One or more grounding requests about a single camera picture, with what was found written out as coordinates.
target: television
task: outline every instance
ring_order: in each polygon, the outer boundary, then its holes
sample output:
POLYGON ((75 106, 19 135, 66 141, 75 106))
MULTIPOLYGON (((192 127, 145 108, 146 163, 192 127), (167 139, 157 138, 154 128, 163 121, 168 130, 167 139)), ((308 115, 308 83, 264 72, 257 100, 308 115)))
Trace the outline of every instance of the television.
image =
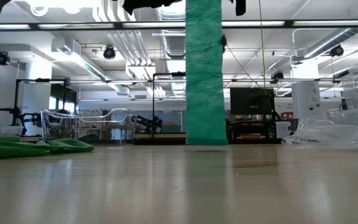
POLYGON ((266 115, 274 110, 274 92, 267 88, 230 88, 233 115, 266 115))

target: hanging cable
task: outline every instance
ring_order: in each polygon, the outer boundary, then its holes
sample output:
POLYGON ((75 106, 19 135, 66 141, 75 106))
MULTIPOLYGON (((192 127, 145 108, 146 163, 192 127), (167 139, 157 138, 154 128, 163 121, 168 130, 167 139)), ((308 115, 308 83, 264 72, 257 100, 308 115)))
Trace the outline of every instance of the hanging cable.
POLYGON ((265 88, 265 95, 267 94, 266 92, 266 64, 265 64, 265 45, 264 45, 264 26, 262 23, 262 4, 260 3, 259 0, 259 17, 260 17, 260 34, 261 34, 261 38, 262 38, 262 64, 264 66, 264 71, 263 71, 263 75, 264 75, 264 88, 265 88))
POLYGON ((245 68, 241 65, 241 63, 238 61, 238 59, 236 58, 236 56, 234 55, 233 51, 231 50, 231 48, 229 47, 229 44, 226 45, 228 47, 228 49, 230 50, 230 53, 233 55, 233 58, 236 60, 236 62, 240 65, 241 69, 244 71, 244 73, 260 88, 260 85, 258 85, 257 82, 255 82, 254 79, 252 79, 252 77, 248 74, 248 72, 245 70, 245 68))

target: clear plastic sheet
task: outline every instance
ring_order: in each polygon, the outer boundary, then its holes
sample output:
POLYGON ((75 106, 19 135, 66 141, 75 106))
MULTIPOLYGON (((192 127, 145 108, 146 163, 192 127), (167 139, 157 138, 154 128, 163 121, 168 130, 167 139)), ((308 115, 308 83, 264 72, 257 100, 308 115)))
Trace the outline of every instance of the clear plastic sheet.
POLYGON ((299 122, 294 135, 284 138, 282 144, 358 149, 358 114, 306 118, 299 122))

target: white ceiling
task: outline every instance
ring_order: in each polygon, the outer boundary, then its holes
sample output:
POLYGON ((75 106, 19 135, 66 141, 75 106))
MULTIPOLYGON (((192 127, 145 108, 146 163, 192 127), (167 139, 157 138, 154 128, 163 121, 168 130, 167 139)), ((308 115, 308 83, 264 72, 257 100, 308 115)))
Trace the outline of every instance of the white ceiling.
MULTIPOLYGON (((262 19, 348 19, 357 18, 358 1, 355 0, 261 0, 262 19)), ((222 1, 224 20, 249 20, 260 19, 259 4, 256 0, 247 1, 247 12, 245 15, 235 16, 235 4, 229 0, 222 1)), ((156 21, 155 9, 137 9, 134 12, 136 18, 140 21, 156 21)), ((30 12, 30 7, 26 2, 11 2, 4 7, 0 16, 0 22, 94 22, 91 9, 83 9, 80 13, 71 15, 63 9, 50 9, 43 17, 34 17, 30 12)), ((161 37, 153 37, 152 33, 159 30, 143 30, 142 37, 153 60, 163 58, 161 37)), ((292 30, 271 29, 264 30, 265 46, 265 68, 268 68, 284 55, 294 48, 292 42, 292 30)), ((333 30, 300 30, 295 35, 295 47, 304 49, 311 47, 321 39, 332 33, 333 30)), ((252 30, 224 30, 228 39, 228 45, 233 49, 236 56, 247 73, 253 78, 259 77, 263 72, 263 58, 259 49, 262 46, 261 32, 257 29, 252 30)), ((110 44, 109 39, 103 31, 97 32, 0 32, 0 44, 29 44, 46 55, 53 57, 50 52, 51 40, 56 35, 65 35, 76 39, 79 43, 86 44, 83 48, 83 54, 92 59, 93 62, 104 70, 124 70, 125 61, 103 59, 102 49, 110 44), (95 55, 91 53, 92 49, 99 50, 95 55)), ((342 44, 345 54, 358 49, 358 35, 342 44)), ((331 60, 329 57, 322 58, 321 62, 331 60)), ((84 75, 86 72, 82 68, 76 67, 69 62, 60 62, 68 67, 76 75, 84 75)), ((353 66, 358 63, 358 54, 354 54, 333 65, 334 71, 353 66)), ((290 66, 281 68, 286 75, 289 75, 290 66)), ((322 68, 320 75, 322 77, 332 73, 332 66, 322 68)), ((227 51, 224 54, 223 73, 225 78, 245 78, 245 74, 234 59, 232 53, 227 51)), ((117 75, 114 78, 127 78, 125 75, 117 75)))

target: ceiling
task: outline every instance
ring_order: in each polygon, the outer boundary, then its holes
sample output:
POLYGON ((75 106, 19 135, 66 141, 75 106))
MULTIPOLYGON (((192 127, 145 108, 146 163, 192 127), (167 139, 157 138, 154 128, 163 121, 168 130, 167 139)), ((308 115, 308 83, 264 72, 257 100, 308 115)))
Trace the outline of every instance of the ceiling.
MULTIPOLYGON (((358 19, 358 1, 355 0, 261 0, 262 19, 358 19)), ((223 20, 254 20, 260 19, 258 1, 248 0, 247 12, 243 16, 235 16, 235 4, 229 0, 222 1, 223 20)), ((138 21, 157 21, 155 9, 137 9, 134 15, 138 21)), ((7 4, 0 16, 2 22, 94 22, 92 9, 84 8, 77 14, 68 14, 63 9, 51 8, 42 17, 33 16, 30 6, 24 1, 13 1, 7 4)), ((270 29, 263 30, 264 37, 264 58, 262 56, 261 31, 252 30, 224 30, 230 50, 224 54, 223 74, 224 78, 247 78, 244 70, 252 78, 261 77, 261 74, 279 60, 281 55, 291 55, 293 49, 306 49, 321 39, 333 33, 335 30, 299 30, 295 34, 295 45, 293 44, 293 31, 289 29, 270 29)), ((147 51, 154 62, 165 62, 163 53, 163 43, 161 37, 153 36, 160 30, 142 30, 142 38, 147 51)), ((82 48, 82 54, 93 61, 94 64, 105 71, 109 71, 109 78, 128 79, 125 74, 125 60, 117 56, 114 60, 105 60, 103 50, 105 46, 111 44, 109 38, 103 31, 82 31, 82 32, 0 32, 0 44, 28 44, 40 50, 45 55, 54 58, 54 64, 67 70, 71 79, 84 79, 91 76, 72 62, 59 61, 51 52, 51 41, 57 35, 77 40, 82 48)), ((320 71, 321 77, 326 77, 347 67, 358 64, 358 53, 351 54, 358 50, 358 35, 345 41, 342 44, 345 54, 351 56, 340 59, 331 65, 331 57, 321 57, 320 71)), ((285 63, 279 68, 286 77, 290 75, 290 65, 285 63)), ((274 70, 267 70, 270 75, 274 70)), ((97 91, 108 90, 106 86, 84 85, 85 90, 97 91)))

